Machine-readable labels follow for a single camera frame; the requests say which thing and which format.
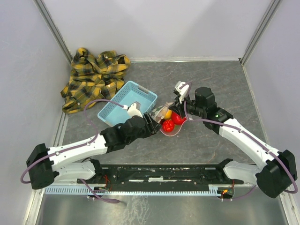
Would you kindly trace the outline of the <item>red fake apple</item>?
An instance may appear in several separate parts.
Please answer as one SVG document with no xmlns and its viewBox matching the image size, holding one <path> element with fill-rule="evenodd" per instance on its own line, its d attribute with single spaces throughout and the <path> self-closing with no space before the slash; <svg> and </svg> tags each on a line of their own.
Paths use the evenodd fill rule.
<svg viewBox="0 0 300 225">
<path fill-rule="evenodd" d="M 186 121 L 186 118 L 185 117 L 182 118 L 177 113 L 172 112 L 172 114 L 171 114 L 171 120 L 173 121 L 173 123 L 175 125 L 182 125 Z"/>
</svg>

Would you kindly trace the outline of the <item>yellow orange fake fruit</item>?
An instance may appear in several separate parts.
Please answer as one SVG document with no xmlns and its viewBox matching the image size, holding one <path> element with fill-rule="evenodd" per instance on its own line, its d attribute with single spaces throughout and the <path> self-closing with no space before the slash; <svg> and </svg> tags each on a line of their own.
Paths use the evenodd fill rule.
<svg viewBox="0 0 300 225">
<path fill-rule="evenodd" d="M 164 116 L 165 120 L 169 120 L 172 116 L 172 110 L 168 110 L 167 113 Z"/>
</svg>

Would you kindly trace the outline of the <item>clear polka dot zip bag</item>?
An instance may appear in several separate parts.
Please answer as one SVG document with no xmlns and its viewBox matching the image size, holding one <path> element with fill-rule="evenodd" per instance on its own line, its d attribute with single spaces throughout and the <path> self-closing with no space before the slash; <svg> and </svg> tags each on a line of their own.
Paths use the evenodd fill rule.
<svg viewBox="0 0 300 225">
<path fill-rule="evenodd" d="M 164 105 L 157 106 L 150 112 L 151 117 L 162 125 L 160 131 L 169 137 L 176 136 L 187 120 L 170 110 L 169 108 L 171 105 L 172 103 L 166 103 Z"/>
</svg>

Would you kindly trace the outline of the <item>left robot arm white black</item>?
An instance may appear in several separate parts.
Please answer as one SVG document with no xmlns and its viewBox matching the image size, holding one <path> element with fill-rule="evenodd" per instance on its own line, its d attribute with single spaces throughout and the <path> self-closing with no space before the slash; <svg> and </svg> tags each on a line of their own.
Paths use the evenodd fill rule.
<svg viewBox="0 0 300 225">
<path fill-rule="evenodd" d="M 32 189 L 45 188 L 62 177 L 62 171 L 72 163 L 92 157 L 121 150 L 136 139 L 148 138 L 155 135 L 161 124 L 156 122 L 148 113 L 142 117 L 133 116 L 125 123 L 108 127 L 95 136 L 72 144 L 59 147 L 46 147 L 38 144 L 26 161 Z"/>
</svg>

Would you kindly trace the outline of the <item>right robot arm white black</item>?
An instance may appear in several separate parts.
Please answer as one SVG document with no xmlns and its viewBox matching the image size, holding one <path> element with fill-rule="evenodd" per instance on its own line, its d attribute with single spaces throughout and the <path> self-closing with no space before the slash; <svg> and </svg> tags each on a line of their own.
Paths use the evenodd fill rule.
<svg viewBox="0 0 300 225">
<path fill-rule="evenodd" d="M 254 162 L 250 165 L 229 160 L 215 171 L 218 182 L 241 180 L 259 187 L 271 198 L 278 197 L 282 192 L 298 192 L 295 156 L 290 151 L 279 151 L 250 133 L 232 114 L 217 106 L 211 88 L 197 88 L 194 100 L 189 97 L 190 89 L 188 82 L 177 83 L 174 87 L 176 98 L 170 110 L 188 121 L 201 121 L 206 128 L 232 142 Z"/>
</svg>

